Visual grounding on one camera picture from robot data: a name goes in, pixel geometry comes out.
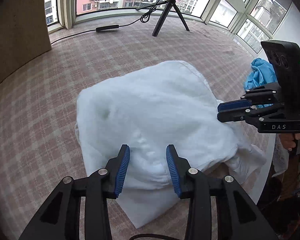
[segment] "silver screw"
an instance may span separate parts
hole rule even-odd
[[[225,181],[226,182],[233,182],[233,177],[231,177],[231,176],[225,176]]]
[[[190,174],[197,174],[198,173],[198,170],[196,168],[190,168],[188,171],[189,171]]]
[[[108,173],[108,171],[107,171],[106,169],[100,169],[100,170],[98,171],[98,173],[99,173],[100,175],[106,175],[106,174]]]
[[[68,184],[68,183],[70,183],[71,182],[71,180],[72,180],[72,178],[71,177],[65,177],[65,178],[63,178],[63,183],[64,184]]]

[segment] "tripod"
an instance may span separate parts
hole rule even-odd
[[[185,26],[186,30],[189,32],[189,28],[187,26],[187,23],[185,21],[185,19],[183,18],[182,16],[182,13],[180,12],[178,6],[176,5],[176,0],[166,0],[166,1],[161,1],[161,2],[158,2],[158,3],[152,3],[152,4],[149,4],[149,5],[146,5],[146,6],[141,6],[139,8],[136,8],[136,10],[141,10],[141,9],[146,9],[146,8],[149,8],[149,7],[152,7],[154,5],[161,5],[161,4],[166,4],[158,22],[157,22],[157,25],[155,26],[154,28],[154,31],[152,33],[152,36],[156,37],[158,36],[158,33],[162,27],[162,24],[164,23],[164,20],[166,19],[170,9],[173,7],[175,10],[176,10],[176,13],[178,14],[180,20],[182,21],[183,25]]]

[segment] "beige plaid fabric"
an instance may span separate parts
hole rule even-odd
[[[107,18],[51,35],[51,41],[97,26],[125,24],[136,17]],[[251,71],[251,55],[213,26],[168,17],[157,37],[158,17],[146,24],[107,32],[90,32],[59,41],[0,84],[0,224],[9,239],[21,232],[58,182],[67,175],[85,177],[80,146],[74,134],[76,97],[107,78],[124,75],[165,60],[184,60],[207,79],[215,96],[235,100]],[[267,135],[243,124],[251,142],[265,150]],[[255,180],[245,185],[249,190]],[[136,230],[115,201],[109,201],[113,239],[137,233],[184,238],[188,202]],[[216,218],[213,217],[216,231]],[[83,219],[80,236],[83,239]]]

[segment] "white cloth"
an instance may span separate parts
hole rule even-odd
[[[177,201],[166,147],[199,170],[225,162],[243,183],[266,159],[235,124],[217,120],[218,101],[205,78],[184,61],[166,61],[80,92],[77,137],[89,176],[130,146],[130,163],[117,202],[136,228]]]

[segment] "human hand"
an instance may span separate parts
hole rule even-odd
[[[279,138],[283,148],[292,151],[292,148],[296,147],[296,143],[293,140],[300,140],[300,133],[281,133],[279,134]]]

